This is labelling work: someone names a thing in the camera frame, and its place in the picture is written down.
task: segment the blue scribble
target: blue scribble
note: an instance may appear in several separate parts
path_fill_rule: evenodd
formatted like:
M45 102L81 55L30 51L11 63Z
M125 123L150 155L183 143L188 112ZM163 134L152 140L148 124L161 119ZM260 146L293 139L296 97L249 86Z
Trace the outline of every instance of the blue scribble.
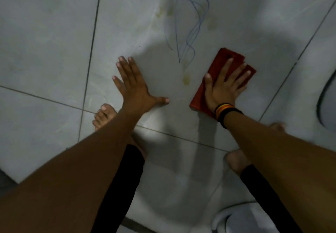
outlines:
M205 7L205 9L202 7L202 5L195 1L195 0L186 0L189 1L191 3L191 5L193 6L193 8L196 10L197 15L198 15L198 21L197 23L191 28L191 30L188 32L187 38L185 40L185 43L183 42L183 45L181 45L181 47L179 46L178 43L178 30L177 30L177 19L178 19L178 15L177 15L177 11L175 11L174 14L174 26L175 26L175 38L176 38L176 48L177 48L177 56L178 56L178 61L179 63L181 63L182 59L184 58L184 56L189 52L189 50L192 50L192 58L189 62L189 64L193 61L195 55L196 55L196 51L195 49L192 47L192 44L194 43L194 41L196 40L200 29L201 29L201 25L204 22L204 18L209 10L210 7L210 3L209 0L205 0L207 3L207 6ZM176 0L175 3L175 9L177 9L177 5L178 5L179 0ZM196 6L199 6L200 8L202 8L203 10L203 15L200 14L200 11L197 9Z

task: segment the striped wristband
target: striped wristband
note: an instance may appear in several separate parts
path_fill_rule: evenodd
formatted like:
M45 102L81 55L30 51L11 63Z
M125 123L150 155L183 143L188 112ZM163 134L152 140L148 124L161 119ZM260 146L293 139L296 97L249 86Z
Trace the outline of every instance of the striped wristband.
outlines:
M242 111L238 110L237 108L235 108L233 105L229 103L223 103L223 104L220 104L218 107L216 107L215 109L216 120L223 126L224 129L227 129L223 123L224 118L229 112L233 112L233 111L243 114Z

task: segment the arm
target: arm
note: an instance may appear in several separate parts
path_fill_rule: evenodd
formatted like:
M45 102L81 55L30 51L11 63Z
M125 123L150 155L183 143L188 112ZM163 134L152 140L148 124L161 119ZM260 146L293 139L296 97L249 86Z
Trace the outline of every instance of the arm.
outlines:
M0 232L90 232L140 117L166 98L148 94L132 58L119 58L123 108L102 129L51 159L0 199Z
M242 69L226 82L230 62L224 66L220 82L206 76L206 99L214 110L221 103L234 105ZM336 231L336 153L312 145L286 133L275 131L238 112L230 112L224 125L244 154L263 174L303 232Z

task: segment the leg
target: leg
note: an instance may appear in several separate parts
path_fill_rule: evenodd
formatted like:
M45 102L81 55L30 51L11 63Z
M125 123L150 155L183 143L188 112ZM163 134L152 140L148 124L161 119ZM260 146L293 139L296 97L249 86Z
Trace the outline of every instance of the leg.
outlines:
M117 115L113 107L108 104L104 104L102 109L97 112L92 122L96 127L95 130ZM140 182L145 156L145 151L130 137L118 171L100 204L91 232L117 231Z
M280 124L273 124L271 128L284 132L284 128ZM242 150L230 152L225 159L230 168L240 176L256 201L272 219L280 233L288 231L302 232L280 201L278 195L263 175L246 158Z

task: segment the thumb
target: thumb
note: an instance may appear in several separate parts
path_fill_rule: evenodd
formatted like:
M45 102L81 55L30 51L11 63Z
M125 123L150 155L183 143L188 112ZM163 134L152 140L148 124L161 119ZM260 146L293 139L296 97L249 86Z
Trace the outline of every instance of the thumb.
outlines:
M205 98L208 100L212 96L212 86L213 86L212 78L209 73L207 73L204 76L204 82L205 82Z
M169 98L166 98L166 97L156 97L156 103L157 104L161 104L161 105L166 105L169 103Z

